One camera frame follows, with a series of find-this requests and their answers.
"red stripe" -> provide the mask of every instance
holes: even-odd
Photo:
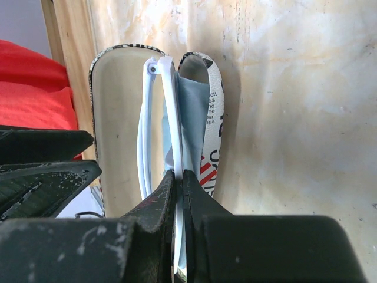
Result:
[[[206,176],[204,179],[202,179],[200,181],[200,186],[203,186],[205,183],[207,183],[210,179],[212,179],[213,177],[215,177],[217,174],[217,171],[216,170],[213,170],[211,173],[208,174],[208,176]]]
[[[200,174],[203,174],[209,167],[211,167],[211,164],[208,162],[200,168]]]

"red garment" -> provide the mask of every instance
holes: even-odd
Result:
[[[77,130],[65,67],[0,40],[0,125]]]

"red cloth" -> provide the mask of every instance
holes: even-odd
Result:
[[[77,130],[65,67],[0,40],[0,124]]]

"wooden plank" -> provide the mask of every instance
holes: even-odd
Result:
[[[55,0],[54,7],[65,66],[73,90],[78,127],[93,134],[88,72],[97,52],[93,43],[88,2]],[[83,158],[95,159],[94,146],[83,153]]]
[[[65,65],[54,4],[51,0],[41,0],[41,4],[52,59],[62,65]]]

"white surface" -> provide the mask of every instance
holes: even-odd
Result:
[[[0,39],[51,58],[41,0],[1,0]]]
[[[57,216],[57,218],[74,218],[78,212],[92,211],[102,215],[102,209],[95,201],[90,188],[84,189],[76,198],[74,198]]]

